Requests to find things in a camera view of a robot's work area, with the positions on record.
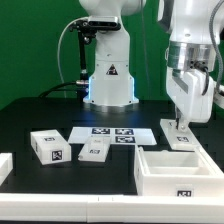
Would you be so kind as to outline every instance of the white box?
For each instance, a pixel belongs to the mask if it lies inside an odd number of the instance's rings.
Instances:
[[[71,146],[57,130],[31,132],[31,145],[43,165],[71,161]]]
[[[224,174],[202,147],[193,152],[135,151],[138,195],[223,197]]]

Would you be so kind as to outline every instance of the blue light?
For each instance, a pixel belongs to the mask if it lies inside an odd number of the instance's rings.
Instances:
[[[88,93],[88,99],[90,100],[90,96],[91,96],[91,82],[92,82],[92,79],[91,77],[89,78],[89,93]]]
[[[133,96],[132,96],[132,100],[134,101],[135,100],[135,79],[133,79],[133,86],[132,86],[132,91],[133,91]]]

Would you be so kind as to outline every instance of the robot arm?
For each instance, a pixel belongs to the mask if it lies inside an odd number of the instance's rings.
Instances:
[[[118,31],[96,33],[95,72],[89,79],[86,105],[101,111],[120,110],[138,103],[134,97],[134,79],[129,74],[130,37],[121,15],[131,15],[144,6],[146,0],[80,0],[90,15],[88,25],[116,25]]]
[[[211,115],[216,52],[211,42],[209,19],[218,0],[160,0],[158,21],[171,33],[167,52],[167,93],[177,106],[177,124],[207,122]],[[216,43],[224,28],[224,6],[214,20]]]

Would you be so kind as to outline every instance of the black table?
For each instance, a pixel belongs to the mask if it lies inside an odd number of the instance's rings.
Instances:
[[[90,163],[78,161],[82,145],[73,144],[71,162],[43,166],[30,145],[30,132],[57,129],[68,140],[74,126],[151,128],[157,145],[145,150],[170,150],[159,123],[174,116],[174,105],[167,101],[141,101],[136,111],[107,114],[86,110],[76,99],[15,100],[0,111],[0,152],[14,157],[0,192],[136,195],[134,146],[111,145],[105,163]],[[224,169],[224,119],[213,112],[207,124],[191,124],[191,129]]]

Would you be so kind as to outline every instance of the green backdrop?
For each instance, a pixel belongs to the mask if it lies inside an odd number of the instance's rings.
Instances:
[[[130,72],[136,79],[136,96],[140,99],[168,99],[164,52],[169,35],[157,25],[157,11],[158,0],[148,0],[144,9],[147,65],[141,14],[123,18],[131,36]],[[56,60],[60,34],[70,21],[85,15],[78,0],[0,0],[0,109],[16,98],[35,97],[60,84]],[[87,61],[91,74],[94,44],[87,47]],[[64,37],[61,64],[65,81],[79,79],[76,32],[67,32]],[[63,97],[63,94],[51,96]]]

